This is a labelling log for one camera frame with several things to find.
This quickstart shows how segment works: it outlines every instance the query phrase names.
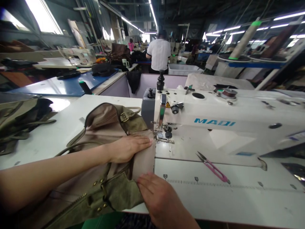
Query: green tape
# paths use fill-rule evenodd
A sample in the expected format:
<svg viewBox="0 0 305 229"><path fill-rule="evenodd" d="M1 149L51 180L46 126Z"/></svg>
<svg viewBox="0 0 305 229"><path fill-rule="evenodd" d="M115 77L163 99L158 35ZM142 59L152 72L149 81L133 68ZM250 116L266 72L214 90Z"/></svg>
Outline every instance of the green tape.
<svg viewBox="0 0 305 229"><path fill-rule="evenodd" d="M261 21L254 21L251 24L251 26L260 26L260 25L261 25Z"/></svg>

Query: pink scissors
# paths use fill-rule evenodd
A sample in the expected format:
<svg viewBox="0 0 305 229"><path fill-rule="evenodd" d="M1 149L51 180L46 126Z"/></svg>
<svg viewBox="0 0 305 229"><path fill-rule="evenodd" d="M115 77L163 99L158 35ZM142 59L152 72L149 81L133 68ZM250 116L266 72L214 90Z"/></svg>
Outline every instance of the pink scissors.
<svg viewBox="0 0 305 229"><path fill-rule="evenodd" d="M200 152L196 154L199 159L216 175L219 179L221 179L223 182L227 182L228 184L231 184L230 180L222 173L218 168L216 168L215 165L212 164L205 156L203 156Z"/></svg>

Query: white shirt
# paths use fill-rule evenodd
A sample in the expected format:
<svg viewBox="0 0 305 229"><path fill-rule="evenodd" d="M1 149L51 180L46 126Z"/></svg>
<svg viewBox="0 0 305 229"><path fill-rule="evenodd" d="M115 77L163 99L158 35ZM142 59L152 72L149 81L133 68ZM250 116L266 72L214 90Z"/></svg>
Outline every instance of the white shirt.
<svg viewBox="0 0 305 229"><path fill-rule="evenodd" d="M166 70L167 60L171 57L171 44L164 39L155 39L149 44L147 54L152 57L153 70Z"/></svg>

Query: man in white shirt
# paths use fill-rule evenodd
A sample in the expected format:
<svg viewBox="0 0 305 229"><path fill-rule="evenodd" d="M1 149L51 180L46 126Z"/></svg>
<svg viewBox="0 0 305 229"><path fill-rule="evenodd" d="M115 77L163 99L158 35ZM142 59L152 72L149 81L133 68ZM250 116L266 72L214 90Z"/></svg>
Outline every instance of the man in white shirt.
<svg viewBox="0 0 305 229"><path fill-rule="evenodd" d="M171 44L165 40L165 37L166 33L162 31L147 48L146 58L152 59L149 73L159 74L159 70L165 70L164 74L168 74L167 61L171 57Z"/></svg>

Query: maqi logo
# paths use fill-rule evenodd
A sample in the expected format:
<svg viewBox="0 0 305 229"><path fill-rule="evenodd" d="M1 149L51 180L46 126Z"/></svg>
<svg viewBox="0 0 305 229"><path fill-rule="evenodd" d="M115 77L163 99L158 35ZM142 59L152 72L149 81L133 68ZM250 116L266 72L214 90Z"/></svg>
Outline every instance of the maqi logo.
<svg viewBox="0 0 305 229"><path fill-rule="evenodd" d="M231 121L217 121L217 120L207 120L207 119L195 119L194 122L197 123L206 123L206 124L214 124L214 125L219 125L219 126L233 126L235 124L235 122L231 122Z"/></svg>

